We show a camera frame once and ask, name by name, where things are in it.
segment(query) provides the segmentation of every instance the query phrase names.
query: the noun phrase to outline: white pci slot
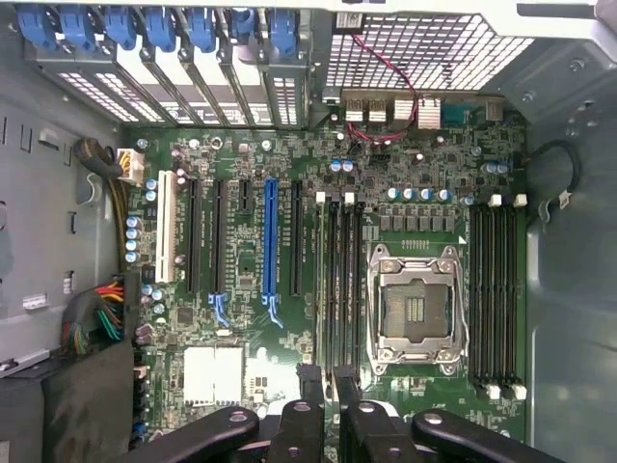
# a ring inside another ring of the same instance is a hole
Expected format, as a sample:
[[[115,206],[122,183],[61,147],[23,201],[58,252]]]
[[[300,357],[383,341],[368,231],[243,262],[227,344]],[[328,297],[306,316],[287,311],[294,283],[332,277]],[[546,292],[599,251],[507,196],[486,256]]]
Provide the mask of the white pci slot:
[[[175,186],[177,175],[158,173],[158,216],[156,218],[156,283],[174,280]]]

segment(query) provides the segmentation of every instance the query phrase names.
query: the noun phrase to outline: white label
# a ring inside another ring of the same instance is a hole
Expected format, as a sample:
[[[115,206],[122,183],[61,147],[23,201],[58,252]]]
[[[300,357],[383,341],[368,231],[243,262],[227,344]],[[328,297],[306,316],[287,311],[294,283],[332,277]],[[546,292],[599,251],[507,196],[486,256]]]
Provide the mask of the white label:
[[[337,13],[336,29],[360,29],[362,13]]]
[[[40,309],[49,305],[47,294],[33,294],[32,296],[26,296],[23,298],[23,308],[26,311],[33,311],[34,309]]]

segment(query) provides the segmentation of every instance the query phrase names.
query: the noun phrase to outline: black pci express slot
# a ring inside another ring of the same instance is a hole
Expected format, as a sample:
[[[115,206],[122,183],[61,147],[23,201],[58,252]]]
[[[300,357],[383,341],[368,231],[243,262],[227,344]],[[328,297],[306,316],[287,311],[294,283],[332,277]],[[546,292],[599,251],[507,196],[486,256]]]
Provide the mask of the black pci express slot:
[[[364,204],[354,207],[351,225],[351,365],[357,375],[360,375],[362,347],[360,332],[362,323],[362,215]]]
[[[340,208],[340,229],[339,229],[339,260],[338,260],[338,365],[348,365],[348,331],[349,331],[349,285],[350,285],[350,231],[353,215],[353,206],[346,204]]]
[[[469,380],[480,389],[520,384],[516,371],[517,216],[512,206],[470,213]]]
[[[302,182],[291,182],[291,259],[289,263],[289,294],[302,295],[302,235],[304,230]]]
[[[210,293],[223,294],[225,292],[225,248],[227,240],[227,182],[225,180],[214,180],[212,190]]]
[[[194,294],[200,291],[201,280],[201,181],[198,178],[188,180],[188,199],[186,292]]]

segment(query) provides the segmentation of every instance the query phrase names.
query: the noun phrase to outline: cpu socket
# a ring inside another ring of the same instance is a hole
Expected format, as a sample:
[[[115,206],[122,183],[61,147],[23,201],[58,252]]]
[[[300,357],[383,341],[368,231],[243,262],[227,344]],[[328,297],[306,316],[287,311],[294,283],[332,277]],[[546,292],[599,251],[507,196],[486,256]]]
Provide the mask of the cpu socket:
[[[368,266],[367,352],[375,374],[391,364],[439,364],[454,374],[467,352],[461,262],[446,246],[440,257],[399,258],[377,244]]]

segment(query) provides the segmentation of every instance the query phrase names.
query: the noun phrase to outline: ram slot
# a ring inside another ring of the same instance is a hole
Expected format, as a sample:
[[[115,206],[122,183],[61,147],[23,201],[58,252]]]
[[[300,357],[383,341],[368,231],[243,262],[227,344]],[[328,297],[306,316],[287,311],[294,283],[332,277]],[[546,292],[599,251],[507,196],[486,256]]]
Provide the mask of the ram slot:
[[[225,250],[227,246],[228,186],[225,180],[214,180],[212,185],[212,220],[210,241],[210,293],[208,303],[214,309],[217,321],[229,326],[225,315]]]
[[[351,365],[360,376],[360,329],[362,322],[362,215],[364,204],[356,204],[351,236]]]
[[[302,182],[291,182],[291,259],[289,263],[289,294],[302,295],[302,235],[304,230],[302,209]]]
[[[338,365],[348,364],[347,344],[349,342],[349,313],[350,298],[349,285],[351,266],[350,231],[353,218],[353,205],[341,205],[340,207],[340,229],[338,240]]]
[[[336,330],[336,222],[339,202],[327,200],[328,221],[326,222],[326,379],[332,385],[335,366]]]
[[[201,181],[198,178],[189,180],[188,193],[186,292],[194,294],[200,291],[201,280]]]
[[[277,294],[277,267],[279,246],[279,181],[266,179],[263,217],[263,275],[261,303],[268,308],[270,320],[282,328]]]
[[[325,334],[326,325],[326,268],[324,260],[324,252],[326,249],[326,205],[325,203],[317,204],[315,209],[315,229],[314,229],[314,247],[315,260],[313,267],[313,290],[315,297],[313,298],[313,343],[315,345],[313,354],[313,363],[315,365],[325,365],[326,363],[326,343],[322,339]]]

